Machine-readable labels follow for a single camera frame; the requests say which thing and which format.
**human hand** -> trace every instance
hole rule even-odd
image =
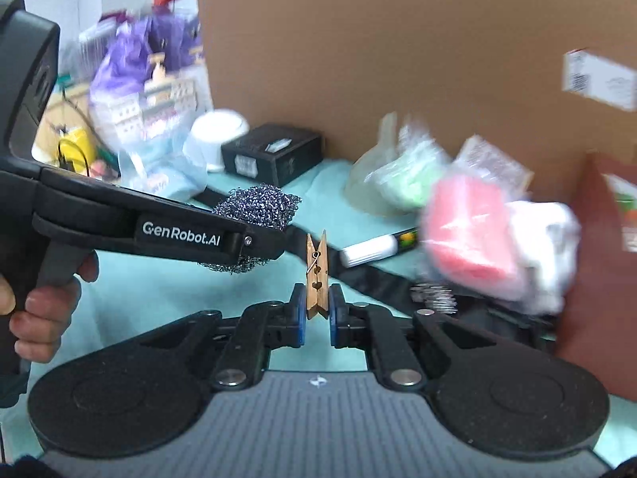
[[[85,282],[98,279],[98,256],[92,252],[78,269]],[[60,339],[71,325],[71,315],[78,305],[82,288],[73,278],[61,287],[40,287],[31,291],[25,302],[25,310],[17,311],[9,321],[9,329],[18,340],[15,352],[22,359],[48,363],[60,348]],[[10,313],[15,308],[14,292],[0,276],[0,312]]]

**teal tablecloth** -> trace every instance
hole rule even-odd
[[[325,229],[330,244],[338,248],[372,237],[412,227],[416,218],[383,219],[353,210],[342,197],[350,164],[324,162],[284,190],[303,201],[294,223],[316,235]],[[224,192],[250,182],[226,174],[213,174],[209,186]],[[69,359],[149,331],[201,309],[219,309],[225,317],[265,300],[289,299],[292,287],[305,280],[305,263],[284,254],[277,261],[247,274],[209,271],[194,263],[100,253],[101,274],[94,284],[83,284],[83,295],[62,348],[47,365],[34,364],[30,387],[44,373]],[[418,253],[409,252],[377,263],[387,271],[416,275]],[[343,287],[348,302],[372,302]],[[288,370],[364,370],[365,358],[355,349],[334,350],[329,325],[320,317],[308,322],[306,344],[301,349],[279,349],[271,367]],[[9,454],[39,454],[40,447],[26,416],[25,397],[0,413]],[[637,405],[612,398],[611,420],[596,448],[612,465],[637,454]]]

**wooden clothespin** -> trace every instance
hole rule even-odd
[[[327,301],[327,234],[323,231],[318,248],[314,246],[314,241],[308,234],[307,242],[308,271],[307,295],[308,295],[308,320],[311,320],[320,313],[323,318],[329,317],[329,305]]]

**pink object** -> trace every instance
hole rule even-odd
[[[443,178],[423,227],[431,260],[446,278],[494,298],[522,298],[525,280],[497,185],[464,174]]]

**marker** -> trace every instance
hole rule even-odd
[[[418,245],[418,230],[412,228],[393,235],[383,235],[364,243],[348,246],[341,251],[341,262],[345,268],[380,261],[414,249]]]

